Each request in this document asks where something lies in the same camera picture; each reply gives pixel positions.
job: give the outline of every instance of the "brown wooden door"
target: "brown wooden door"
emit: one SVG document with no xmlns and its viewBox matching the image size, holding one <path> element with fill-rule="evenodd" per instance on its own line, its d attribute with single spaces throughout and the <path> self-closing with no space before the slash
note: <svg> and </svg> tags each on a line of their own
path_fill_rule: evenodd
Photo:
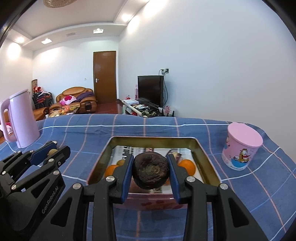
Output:
<svg viewBox="0 0 296 241">
<path fill-rule="evenodd" d="M 94 53 L 94 92 L 99 104 L 116 102 L 116 51 Z"/>
</svg>

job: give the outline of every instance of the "pink plastic bin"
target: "pink plastic bin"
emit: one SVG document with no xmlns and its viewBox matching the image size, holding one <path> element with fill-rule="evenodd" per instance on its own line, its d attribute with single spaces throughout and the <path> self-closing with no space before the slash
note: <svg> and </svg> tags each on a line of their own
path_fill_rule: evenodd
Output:
<svg viewBox="0 0 296 241">
<path fill-rule="evenodd" d="M 263 139 L 257 131 L 243 123 L 233 122 L 228 126 L 222 159 L 231 169 L 244 170 L 262 144 Z"/>
</svg>

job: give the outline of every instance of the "black television screen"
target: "black television screen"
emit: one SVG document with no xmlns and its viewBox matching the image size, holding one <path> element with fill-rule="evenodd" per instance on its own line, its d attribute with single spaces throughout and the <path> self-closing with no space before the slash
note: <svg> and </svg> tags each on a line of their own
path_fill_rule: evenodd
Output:
<svg viewBox="0 0 296 241">
<path fill-rule="evenodd" d="M 163 76 L 138 76 L 138 97 L 140 101 L 163 106 Z"/>
</svg>

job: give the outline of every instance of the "silver screw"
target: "silver screw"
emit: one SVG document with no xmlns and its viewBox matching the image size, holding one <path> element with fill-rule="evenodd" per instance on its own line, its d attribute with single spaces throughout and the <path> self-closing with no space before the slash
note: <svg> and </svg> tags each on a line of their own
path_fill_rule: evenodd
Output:
<svg viewBox="0 0 296 241">
<path fill-rule="evenodd" d="M 74 188 L 75 190 L 77 190 L 77 189 L 81 188 L 81 184 L 80 184 L 80 183 L 75 183 L 75 184 L 73 185 L 73 188 Z"/>
<path fill-rule="evenodd" d="M 192 176 L 189 176 L 186 178 L 186 180 L 190 183 L 194 182 L 195 181 L 195 177 L 192 177 Z"/>
<path fill-rule="evenodd" d="M 228 185 L 226 183 L 221 183 L 220 188 L 226 190 L 228 188 Z"/>
<path fill-rule="evenodd" d="M 106 181 L 107 182 L 113 182 L 115 180 L 115 177 L 114 176 L 108 176 L 106 177 Z"/>
</svg>

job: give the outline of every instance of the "wall socket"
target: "wall socket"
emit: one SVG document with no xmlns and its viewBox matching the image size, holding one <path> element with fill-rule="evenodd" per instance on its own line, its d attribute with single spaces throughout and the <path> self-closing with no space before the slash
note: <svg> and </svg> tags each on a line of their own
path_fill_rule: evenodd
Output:
<svg viewBox="0 0 296 241">
<path fill-rule="evenodd" d="M 161 71 L 161 74 L 164 74 L 164 73 L 168 74 L 168 69 L 163 69 L 163 70 Z"/>
</svg>

